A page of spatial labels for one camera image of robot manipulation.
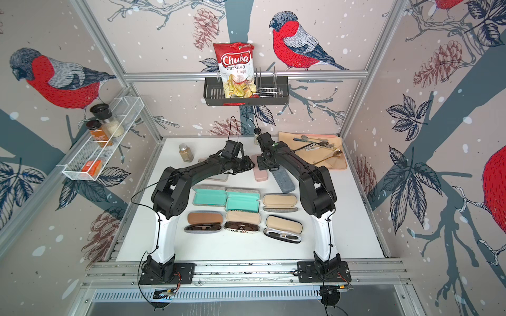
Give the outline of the pink glasses case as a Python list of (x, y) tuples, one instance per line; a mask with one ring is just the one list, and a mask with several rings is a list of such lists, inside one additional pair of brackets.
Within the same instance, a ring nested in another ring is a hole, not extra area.
[(220, 175), (211, 176), (208, 178), (208, 180), (225, 182), (228, 180), (228, 178), (229, 178), (229, 175), (224, 173), (224, 174), (220, 174)]
[(253, 168), (254, 179), (257, 182), (263, 182), (268, 179), (268, 172), (266, 170), (260, 170), (260, 165), (258, 163), (258, 157), (259, 157), (259, 155), (253, 155), (251, 157), (252, 162), (255, 164), (255, 167)]

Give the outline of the grey teal glasses case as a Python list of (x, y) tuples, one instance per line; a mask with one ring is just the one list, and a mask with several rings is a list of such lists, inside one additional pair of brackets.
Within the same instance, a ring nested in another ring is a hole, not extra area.
[(295, 184), (291, 180), (287, 170), (283, 167), (279, 167), (277, 170), (271, 171), (280, 191), (283, 194), (291, 193), (295, 190)]

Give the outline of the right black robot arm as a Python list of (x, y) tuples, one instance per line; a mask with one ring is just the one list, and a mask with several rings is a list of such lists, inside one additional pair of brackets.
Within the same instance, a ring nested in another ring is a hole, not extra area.
[(341, 265), (341, 256), (333, 234), (337, 195), (329, 170), (306, 162), (286, 143), (274, 142), (267, 132), (258, 135), (258, 143), (261, 149), (257, 158), (259, 169), (274, 172), (283, 167), (298, 181), (300, 203), (314, 224), (315, 269), (321, 280), (330, 279)]

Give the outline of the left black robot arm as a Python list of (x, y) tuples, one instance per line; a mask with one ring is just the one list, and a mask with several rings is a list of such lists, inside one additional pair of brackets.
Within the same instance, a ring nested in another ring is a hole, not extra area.
[(148, 254), (142, 272), (153, 275), (161, 283), (173, 280), (176, 272), (174, 239), (178, 216), (187, 208), (194, 185), (211, 176), (227, 172), (237, 175), (255, 166), (252, 159), (244, 154), (242, 143), (228, 140), (222, 150), (201, 163), (179, 169), (167, 167), (151, 197), (152, 209), (158, 218), (154, 249)]

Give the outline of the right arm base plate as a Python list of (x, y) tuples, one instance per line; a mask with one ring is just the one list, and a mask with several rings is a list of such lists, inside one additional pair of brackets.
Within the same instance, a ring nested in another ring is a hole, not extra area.
[(346, 261), (341, 261), (329, 271), (318, 267), (314, 261), (299, 261), (292, 274), (300, 283), (350, 283), (352, 281)]

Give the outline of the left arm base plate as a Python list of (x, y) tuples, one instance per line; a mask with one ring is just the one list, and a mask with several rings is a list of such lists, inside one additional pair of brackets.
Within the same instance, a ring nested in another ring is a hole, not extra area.
[(159, 264), (155, 261), (143, 263), (141, 266), (140, 285), (182, 284), (192, 283), (195, 263)]

